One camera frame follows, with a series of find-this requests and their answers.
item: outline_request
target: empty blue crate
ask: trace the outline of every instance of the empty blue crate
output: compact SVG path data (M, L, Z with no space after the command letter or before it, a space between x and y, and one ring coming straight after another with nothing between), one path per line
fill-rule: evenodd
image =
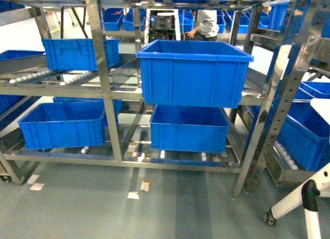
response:
M9 60L16 58L24 58L36 55L43 55L45 52L43 51L31 51L31 50L7 50L0 54L1 60Z
M140 30L144 30L145 15L140 14ZM128 13L123 19L123 28L127 31L134 31L133 14Z
M302 82L301 89L310 94L311 98L330 99L330 83Z
M309 102L293 103L278 142L305 170L317 171L329 145L329 125Z
M276 2L271 4L271 11L269 13L268 28L273 30L281 30L285 14L289 8L289 2Z
M122 8L109 8L109 9L106 9L104 12L103 12L103 15L107 15L107 14L124 14L124 9Z
M251 11L246 11L245 16L247 16L249 19L251 19ZM260 21L259 21L259 28L268 28L268 23L269 23L269 15L265 13L264 11L261 11L260 15Z
M154 149L225 151L229 123L219 108L157 105L150 123Z
M104 27L107 31L119 31L123 24L123 14L104 14Z
M194 19L191 13L186 12L185 16L179 15L180 32L189 32L194 29Z
M0 115L3 114L11 106L15 105L23 96L0 95Z
M19 121L25 148L103 145L104 114L97 102L40 104Z
M230 29L231 29L232 25L233 25L234 18L233 18L233 16L231 16L229 14L229 12L230 11L225 12L225 18L227 20L227 23L228 23ZM245 14L242 14L241 21L240 21L239 27L238 27L238 33L240 33L240 34L247 33L248 28L249 28L249 24L250 24L250 19L247 16L245 16Z
M224 42L156 40L137 52L147 104L236 108L253 56Z
M97 71L92 39L44 39L42 42L46 50L49 69ZM119 63L119 39L105 40L104 47L107 66Z
M102 98L80 98L80 97L53 97L53 101L55 103L74 103L79 101L96 101L96 102L102 102ZM115 121L118 123L118 115L121 110L123 110L123 101L121 100L113 100L113 107L114 107L114 113L115 113Z
M25 6L0 0L0 12L12 11L12 10L22 9L22 8L25 8Z
M226 30L226 22L224 16L218 16L217 25L219 27L218 33L224 33Z

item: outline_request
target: person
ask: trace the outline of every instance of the person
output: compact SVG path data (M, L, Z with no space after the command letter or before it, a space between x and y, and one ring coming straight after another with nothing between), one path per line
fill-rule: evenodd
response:
M195 28L182 35L182 40L216 41L219 27L216 10L192 11L195 16Z

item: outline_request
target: metal upright post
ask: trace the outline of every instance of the metal upright post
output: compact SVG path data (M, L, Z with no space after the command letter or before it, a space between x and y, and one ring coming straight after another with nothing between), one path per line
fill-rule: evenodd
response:
M43 8L35 7L34 9L35 9L36 14L40 15L40 16L35 17L35 20L36 20L36 24L37 24L38 31L39 31L41 38L42 39L51 39L52 38L51 31L48 26L46 14L45 14Z
M262 7L254 7L252 8L252 13L250 17L250 25L249 29L246 33L245 37L245 43L244 43L244 51L251 54L252 49L253 49L253 42L251 41L251 35L253 33L257 32L258 25L259 25L259 20L260 20L260 15L261 15ZM236 117L237 117L237 111L238 109L231 109L229 113L229 119L231 123L235 123Z
M266 79L267 88L264 90L266 99L262 102L254 130L250 133L246 144L242 171L234 185L233 197L240 194L244 183L247 191L256 189L266 166L265 158L272 154L273 145L302 77L309 68L322 29L329 17L330 0L311 0L301 30L296 35L295 23L301 19L307 4L308 0L291 1L291 7L286 16L288 22L284 23L285 30L282 31L284 34L280 39L279 47L274 52ZM273 100L284 70L280 91L276 100Z
M98 66L98 75L100 77L102 95L106 109L106 115L111 136L112 150L117 162L122 162L122 153L119 143L119 136L116 124L116 115L114 113L112 93L110 86L110 76L106 63L106 56L104 52L105 30L103 22L103 14L101 7L101 0L86 0L87 13L89 17L89 24L92 31L93 45L96 53L96 60Z
M135 34L135 51L141 49L141 20L140 10L138 7L133 8L134 34Z
M230 32L230 40L229 40L229 43L233 46L236 45L239 23L241 21L241 15L242 12L240 11L236 11L234 13L234 21L232 25L232 30ZM231 123L233 124L235 123L236 116L237 116L237 109L231 109L229 112L229 120Z
M78 24L79 24L79 26L80 26L80 28L81 28L81 30L82 30L82 32L83 32L85 38L88 39L88 35L87 35L86 31L85 31L85 27L84 27L83 24L81 23L80 18L79 18L79 16L78 16L76 10L74 9L74 7L71 7L71 10L72 10L74 16L76 17L77 22L78 22Z
M12 181L16 184L23 183L25 177L22 175L20 168L17 164L12 160L7 160L2 151L0 150L0 166L4 168L8 176L12 179Z
M244 49L243 49L245 52L249 54L252 53L252 49L254 45L254 42L251 41L251 35L256 33L258 30L261 12L262 12L262 6L254 7L252 8L251 11L250 25L246 33Z
M61 30L61 39L64 38L64 7L61 7L61 26L60 26L60 30Z
M133 22L134 22L134 43L135 43L135 52L139 51L142 48L141 44L141 20L140 20L140 9L138 7L133 8ZM137 66L137 76L138 76L138 87L141 87L141 72L140 72L140 63L138 62Z
M240 11L235 11L234 13L234 18L233 18L234 21L230 31L230 40L229 40L229 43L233 46L236 45L239 23L241 22L241 15L242 12Z

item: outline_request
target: crate rim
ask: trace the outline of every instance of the crate rim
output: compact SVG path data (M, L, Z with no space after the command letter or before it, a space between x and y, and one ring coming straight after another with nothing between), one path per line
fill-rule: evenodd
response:
M180 106L180 105L169 105L169 106L174 106L174 107L188 107L188 106ZM227 118L225 112L221 109L221 108L214 108L212 107L213 109L219 109L221 114L223 115L223 118L224 120L227 122L227 125L224 125L224 126L212 126L212 125L196 125L196 124L174 124L174 123L160 123L160 122L151 122L154 118L154 115L155 115L155 112L156 112L156 109L157 109L158 105L155 106L154 110L153 110L153 113L151 114L151 117L150 117L150 124L153 123L154 125L180 125L180 126L194 126L194 127L198 127L198 126L201 126L201 127L217 127L217 128L228 128L229 125L230 125L230 122L229 122L229 119Z
M139 50L136 53L136 56L138 58L153 58L153 59L175 59L175 60L190 60L186 56L192 56L194 55L193 60L208 60L208 61L232 61L232 62L253 62L254 57L243 50L229 44L226 42L216 42L216 44L219 45L227 45L229 47L234 48L236 51L239 53L243 54L243 56L237 56L237 55L210 55L210 54L198 54L196 57L196 54L190 54L190 53L185 53L185 54L175 54L175 53L160 53L160 52L144 52L146 49L151 47L154 44L157 44L158 42L174 42L173 40L156 40L153 41L152 43L144 46L141 50Z
M101 101L76 101L75 103L101 103ZM39 104L34 109L32 109L29 113L27 113L25 116L23 116L18 121L18 124L31 124L31 122L23 122L22 120L26 119L33 111L35 111L38 107L41 107L44 104L67 104L67 103L42 103L42 104ZM101 116L100 116L99 119L86 119L86 120L75 119L75 120L66 121L65 123L69 123L69 122L82 122L82 121L90 121L90 122L99 121L99 120L101 120L104 117L104 115L105 115L105 109L103 109L103 112L102 112L102 114L101 114ZM51 122L51 123L63 123L63 121L44 121L44 122L33 122L33 124L48 123L48 122Z
M321 91L315 89L314 87L310 86L310 85L309 85L310 83L324 83L324 82L312 82L312 81L303 81L303 82L301 82L302 85L307 86L309 89L311 89L311 90L313 90L313 91L316 91L316 92L318 92L318 93L320 93L320 94L327 94L327 93L321 92Z
M310 104L310 101L304 101L302 102L304 104ZM299 121L297 121L295 118L293 118L291 115L287 115L287 118L289 118L290 122L294 122L292 123L292 125L298 129L304 129L304 131L307 131L309 135L312 135L313 138L317 138L316 141L321 142L324 139L328 139L328 137L322 137L322 136L318 136L316 133L312 132L310 129L308 129L307 127L305 127L303 124L301 124Z

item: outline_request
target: white stand leg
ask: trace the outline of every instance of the white stand leg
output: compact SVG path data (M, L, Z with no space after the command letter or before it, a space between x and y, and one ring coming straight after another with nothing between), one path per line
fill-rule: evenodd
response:
M330 187L330 163L324 166L321 170L316 172L307 181L313 180L316 183L317 189L322 193L322 191L327 190ZM279 219L285 214L291 212L293 209L302 205L302 187L306 183L304 182L294 191L292 191L288 196L282 199L279 203L274 205L271 209L272 215L275 219Z
M321 239L319 213L305 209L308 239Z

